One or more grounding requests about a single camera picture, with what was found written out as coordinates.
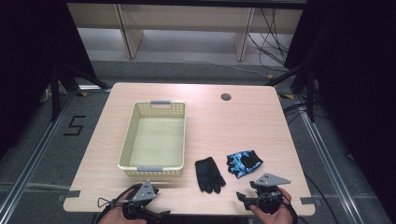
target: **beige basket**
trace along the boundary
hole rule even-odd
[[[180,176],[184,165],[185,132],[185,103],[136,103],[119,168],[130,177]]]

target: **basket handle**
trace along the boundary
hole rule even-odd
[[[151,108],[170,108],[171,102],[166,100],[152,100],[149,102]]]
[[[162,167],[137,167],[138,172],[162,172]]]

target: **aluminum rail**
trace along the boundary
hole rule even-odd
[[[304,100],[300,95],[296,95],[296,102],[298,104],[302,104]],[[347,185],[344,182],[343,178],[341,177],[340,173],[338,172],[337,167],[332,160],[332,156],[330,155],[326,145],[324,144],[320,133],[317,129],[315,122],[312,122],[308,115],[304,112],[303,113],[303,120],[308,130],[309,134],[314,141],[315,147],[318,151],[318,154],[322,160],[325,170],[327,171],[330,180],[332,181],[332,185],[334,186],[335,192],[337,193],[341,205],[343,205],[346,215],[350,221],[350,223],[357,223],[361,224],[364,223],[361,213],[359,212],[358,206],[355,203],[352,195],[350,194],[349,190],[347,189]]]
[[[11,215],[14,212],[15,208],[17,207],[22,194],[24,193],[27,185],[29,184],[29,181],[32,179],[35,173],[35,170],[37,169],[45,152],[47,151],[50,141],[52,140],[54,134],[56,133],[59,124],[63,120],[64,112],[67,106],[70,104],[75,94],[76,93],[74,91],[70,91],[66,94],[64,98],[64,102],[62,104],[62,109],[58,117],[49,123],[47,130],[45,131],[43,137],[41,138],[40,142],[35,148],[35,151],[33,152],[29,161],[26,163],[25,167],[23,168],[21,175],[19,176],[18,180],[14,183],[6,199],[1,204],[0,223],[6,224],[11,218]]]

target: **black cable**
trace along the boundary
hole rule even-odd
[[[300,115],[302,115],[303,113],[305,112],[305,110],[304,111],[300,111],[300,113],[298,114],[298,115],[296,115],[292,120],[290,120],[289,122],[288,122],[288,125],[290,125],[295,119],[297,119]]]
[[[327,201],[326,197],[324,196],[324,194],[322,193],[322,191],[319,189],[319,187],[314,183],[314,181],[304,172],[304,176],[305,178],[307,178],[309,180],[309,182],[311,182],[311,184],[318,190],[320,196],[322,197],[323,201],[326,203],[326,205],[328,206],[330,213],[332,214],[332,217],[334,218],[334,222],[336,224],[338,224],[338,219],[337,216],[335,215],[334,211],[332,210],[332,207],[330,206],[329,202]]]
[[[302,111],[305,111],[305,110],[296,110],[296,111],[290,112],[289,114],[285,114],[285,117],[288,117],[288,116],[290,116],[292,114],[295,114],[295,113],[298,113],[298,112],[302,112]]]
[[[117,197],[116,199],[113,199],[113,200],[111,200],[111,201],[106,200],[106,199],[104,199],[104,198],[98,198],[98,201],[97,201],[98,207],[103,207],[103,206],[106,205],[106,208],[102,211],[102,213],[99,215],[99,217],[97,217],[97,218],[95,219],[94,224],[99,223],[99,221],[108,213],[108,211],[110,211],[110,210],[113,209],[114,207],[118,206],[118,205],[116,205],[116,203],[120,200],[120,198],[121,198],[124,194],[126,194],[126,193],[127,193],[129,190],[131,190],[131,189],[140,188],[141,186],[142,186],[142,184],[132,185],[131,187],[129,187],[128,189],[126,189],[123,193],[121,193],[121,194],[119,195],[119,197]],[[104,200],[106,203],[100,205],[100,204],[99,204],[99,201],[100,201],[100,200]]]
[[[270,53],[269,51],[265,50],[262,46],[263,44],[260,46],[259,44],[257,44],[253,38],[251,37],[251,35],[248,35],[248,37],[250,38],[250,40],[253,42],[253,44],[256,46],[256,48],[265,53],[268,57],[272,58],[273,60],[275,60],[277,63],[283,63],[280,59],[278,59],[274,54]]]
[[[314,113],[314,115],[316,115],[317,117],[319,117],[319,118],[321,118],[321,119],[328,119],[328,118],[329,118],[329,117],[321,116],[321,115],[319,115],[319,114],[317,114],[317,113]]]
[[[262,65],[262,67],[264,67],[264,68],[266,68],[266,69],[273,70],[273,71],[277,71],[277,72],[288,72],[288,71],[278,70],[278,69],[275,69],[275,68],[270,68],[270,67],[265,66],[265,65],[262,63],[262,51],[261,51],[261,50],[259,51],[259,61],[260,61],[260,64]]]
[[[285,203],[285,202],[283,202],[283,200],[281,201],[281,200],[279,200],[279,199],[276,198],[276,197],[271,197],[272,200],[275,200],[275,201],[277,201],[278,203],[281,203],[281,204],[285,205],[286,208],[288,208],[288,210],[289,210],[290,213],[291,213],[291,216],[293,217],[293,222],[292,222],[292,224],[297,224],[297,223],[298,223],[298,216],[297,216],[297,213],[296,213],[296,211],[294,210],[293,206],[291,205],[291,201],[290,201],[288,198],[286,198],[285,196],[283,196],[283,198],[286,199],[286,200],[288,200],[289,203]]]
[[[286,114],[287,112],[289,112],[292,109],[298,108],[300,106],[305,106],[305,105],[306,105],[306,103],[300,103],[300,104],[295,104],[295,105],[288,106],[288,107],[283,109],[283,113]]]
[[[267,41],[268,35],[270,35],[270,33],[268,32],[268,34],[264,37],[262,35],[262,33],[260,33],[260,36],[262,37],[262,39],[264,40],[264,42],[266,42],[269,46],[273,47],[274,49],[277,49],[276,46],[274,46],[273,44],[271,44],[270,42]]]
[[[308,224],[308,222],[303,217],[298,217],[303,223]]]
[[[111,203],[111,201],[109,201],[109,200],[107,200],[107,199],[98,198],[98,201],[96,202],[96,205],[97,205],[99,208],[101,208],[101,207],[103,207],[103,206],[105,206],[105,205],[108,205],[108,204],[110,204],[110,203]]]
[[[275,48],[279,50],[280,55],[282,56],[283,61],[285,61],[285,55],[283,54],[282,47],[283,47],[284,49],[286,49],[286,48],[285,48],[283,45],[281,45],[281,44],[279,43],[279,40],[278,40],[278,38],[277,38],[276,23],[275,23],[275,14],[276,14],[276,10],[273,8],[273,20],[271,21],[271,25],[270,25],[269,22],[268,22],[268,20],[267,20],[267,18],[265,17],[264,11],[263,11],[263,9],[262,9],[262,16],[264,17],[265,22],[267,23],[267,26],[268,26],[268,33],[271,34],[271,36],[272,36],[273,39],[275,40],[276,44],[278,45],[278,48],[276,48],[276,47],[275,47]]]

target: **blue glove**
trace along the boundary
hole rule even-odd
[[[228,172],[235,174],[236,178],[248,175],[259,166],[262,160],[256,155],[254,150],[237,152],[227,156]]]

